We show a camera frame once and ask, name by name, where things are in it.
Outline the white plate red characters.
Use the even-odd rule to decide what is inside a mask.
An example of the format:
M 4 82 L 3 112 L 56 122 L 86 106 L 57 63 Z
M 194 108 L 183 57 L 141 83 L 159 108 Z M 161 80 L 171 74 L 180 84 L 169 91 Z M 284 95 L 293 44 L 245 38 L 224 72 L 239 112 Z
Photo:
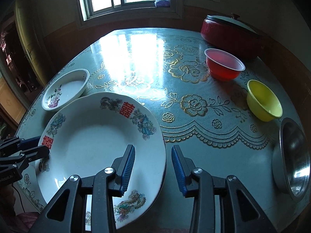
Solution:
M 127 191 L 113 199 L 116 227 L 141 217 L 156 200 L 166 173 L 166 146 L 156 118 L 129 96 L 99 92 L 74 100 L 48 122 L 39 140 L 50 149 L 36 163 L 41 194 L 49 202 L 71 175 L 92 176 L 135 147 Z

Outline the small white rose dish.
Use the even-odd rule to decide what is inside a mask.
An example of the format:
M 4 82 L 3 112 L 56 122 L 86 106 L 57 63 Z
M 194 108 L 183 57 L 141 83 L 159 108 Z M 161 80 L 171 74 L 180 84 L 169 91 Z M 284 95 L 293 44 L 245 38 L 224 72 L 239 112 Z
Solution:
M 45 111 L 59 111 L 84 92 L 90 73 L 86 69 L 70 71 L 51 84 L 42 99 Z

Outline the stainless steel bowl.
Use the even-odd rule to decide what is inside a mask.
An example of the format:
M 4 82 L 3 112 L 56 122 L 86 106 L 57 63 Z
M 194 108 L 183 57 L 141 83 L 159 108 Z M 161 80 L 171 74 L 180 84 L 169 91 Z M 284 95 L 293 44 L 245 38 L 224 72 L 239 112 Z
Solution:
M 273 149 L 272 173 L 277 188 L 298 203 L 310 184 L 310 153 L 307 138 L 291 118 L 282 120 Z

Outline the yellow bowl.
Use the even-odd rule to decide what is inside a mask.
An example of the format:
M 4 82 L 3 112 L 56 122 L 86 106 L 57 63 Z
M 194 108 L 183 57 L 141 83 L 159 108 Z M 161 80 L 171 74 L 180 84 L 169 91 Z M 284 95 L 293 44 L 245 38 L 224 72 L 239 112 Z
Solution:
M 251 79 L 247 82 L 247 90 L 248 107 L 258 119 L 269 122 L 282 117 L 282 105 L 268 86 Z

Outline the red plastic bowl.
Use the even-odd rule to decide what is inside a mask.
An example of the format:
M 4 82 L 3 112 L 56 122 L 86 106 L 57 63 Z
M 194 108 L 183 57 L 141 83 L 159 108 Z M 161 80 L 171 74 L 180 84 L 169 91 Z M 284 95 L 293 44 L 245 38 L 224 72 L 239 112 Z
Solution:
M 236 79 L 245 70 L 244 63 L 223 50 L 207 48 L 204 50 L 210 75 L 223 82 Z

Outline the large purple floral plate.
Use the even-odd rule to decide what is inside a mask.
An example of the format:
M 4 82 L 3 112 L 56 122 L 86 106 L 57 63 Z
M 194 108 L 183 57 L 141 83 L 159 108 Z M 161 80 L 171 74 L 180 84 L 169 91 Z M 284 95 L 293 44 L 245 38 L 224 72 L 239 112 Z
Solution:
M 42 212 L 46 206 L 46 202 L 42 196 L 36 178 L 35 163 L 30 163 L 27 169 L 23 171 L 22 179 L 19 180 L 17 184 L 30 204 L 38 212 Z

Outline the pink jacket left sleeve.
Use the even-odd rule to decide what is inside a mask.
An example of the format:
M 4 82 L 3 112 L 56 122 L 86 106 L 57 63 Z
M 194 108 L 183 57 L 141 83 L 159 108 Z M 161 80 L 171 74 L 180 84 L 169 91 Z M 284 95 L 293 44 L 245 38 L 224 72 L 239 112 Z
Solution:
M 32 225 L 39 217 L 38 212 L 26 212 L 19 215 L 4 214 L 1 215 L 1 231 L 0 232 L 29 232 Z

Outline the wooden cabinet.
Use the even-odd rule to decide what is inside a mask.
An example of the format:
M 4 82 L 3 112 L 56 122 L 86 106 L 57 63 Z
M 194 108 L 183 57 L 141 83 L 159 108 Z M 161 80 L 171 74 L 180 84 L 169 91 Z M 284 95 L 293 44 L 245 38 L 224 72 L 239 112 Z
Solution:
M 16 0 L 1 19 L 1 115 L 17 129 L 53 68 L 39 39 L 32 0 Z

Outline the floral plastic tablecloth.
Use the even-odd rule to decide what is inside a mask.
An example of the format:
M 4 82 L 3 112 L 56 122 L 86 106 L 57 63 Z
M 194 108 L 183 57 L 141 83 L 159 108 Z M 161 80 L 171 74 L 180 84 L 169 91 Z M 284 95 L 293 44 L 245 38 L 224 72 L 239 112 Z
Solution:
M 278 231 L 291 229 L 307 207 L 277 190 L 271 160 L 280 121 L 265 123 L 249 110 L 247 82 L 268 85 L 284 117 L 299 122 L 290 97 L 260 59 L 231 82 L 209 75 L 196 32 L 168 28 L 115 30 L 91 44 L 60 71 L 90 72 L 85 95 L 97 92 L 132 97 L 159 123 L 167 149 L 179 145 L 194 162 L 216 176 L 236 174 Z

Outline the red pot with lid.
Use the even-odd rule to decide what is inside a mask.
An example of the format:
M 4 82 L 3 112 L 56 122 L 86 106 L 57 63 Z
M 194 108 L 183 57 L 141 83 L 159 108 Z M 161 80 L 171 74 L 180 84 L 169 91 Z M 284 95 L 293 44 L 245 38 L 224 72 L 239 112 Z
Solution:
M 207 15 L 202 23 L 201 36 L 210 45 L 239 58 L 254 59 L 266 45 L 263 36 L 233 17 Z

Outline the blue object on windowsill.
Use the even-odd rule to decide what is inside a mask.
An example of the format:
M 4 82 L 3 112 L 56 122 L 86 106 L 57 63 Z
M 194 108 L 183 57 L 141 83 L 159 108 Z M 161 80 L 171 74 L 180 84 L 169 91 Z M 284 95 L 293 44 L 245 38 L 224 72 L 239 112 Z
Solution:
M 155 7 L 170 7 L 170 0 L 155 0 Z

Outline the window with frame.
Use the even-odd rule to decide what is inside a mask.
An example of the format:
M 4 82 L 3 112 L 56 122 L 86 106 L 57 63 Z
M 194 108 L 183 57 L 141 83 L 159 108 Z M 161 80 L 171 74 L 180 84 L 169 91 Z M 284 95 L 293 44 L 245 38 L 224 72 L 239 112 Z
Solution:
M 170 0 L 170 7 L 155 7 L 155 0 L 76 0 L 79 28 L 145 18 L 180 19 L 183 0 Z

